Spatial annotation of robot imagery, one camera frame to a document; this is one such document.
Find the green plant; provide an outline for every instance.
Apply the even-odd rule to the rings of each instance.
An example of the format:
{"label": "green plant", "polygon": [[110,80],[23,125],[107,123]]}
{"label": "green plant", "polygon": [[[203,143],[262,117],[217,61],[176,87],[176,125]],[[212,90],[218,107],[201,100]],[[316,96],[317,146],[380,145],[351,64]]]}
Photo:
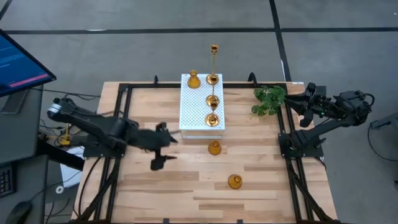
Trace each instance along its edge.
{"label": "green plant", "polygon": [[280,86],[262,87],[254,90],[254,96],[261,102],[261,105],[255,105],[251,112],[258,116],[265,114],[273,115],[278,113],[280,105],[284,104],[286,91]]}

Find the small amber vase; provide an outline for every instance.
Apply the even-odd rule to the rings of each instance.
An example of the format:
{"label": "small amber vase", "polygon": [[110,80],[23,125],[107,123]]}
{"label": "small amber vase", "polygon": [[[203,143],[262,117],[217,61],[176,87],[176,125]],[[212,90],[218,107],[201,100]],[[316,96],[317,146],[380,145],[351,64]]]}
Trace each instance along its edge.
{"label": "small amber vase", "polygon": [[218,141],[213,141],[209,144],[209,152],[211,155],[218,155],[221,153],[221,145]]}
{"label": "small amber vase", "polygon": [[200,79],[198,78],[198,72],[196,70],[191,70],[189,72],[190,76],[188,80],[189,88],[198,88],[200,86]]}
{"label": "small amber vase", "polygon": [[240,175],[233,174],[230,177],[228,177],[228,185],[232,189],[239,189],[240,187],[242,187],[242,183],[243,180]]}

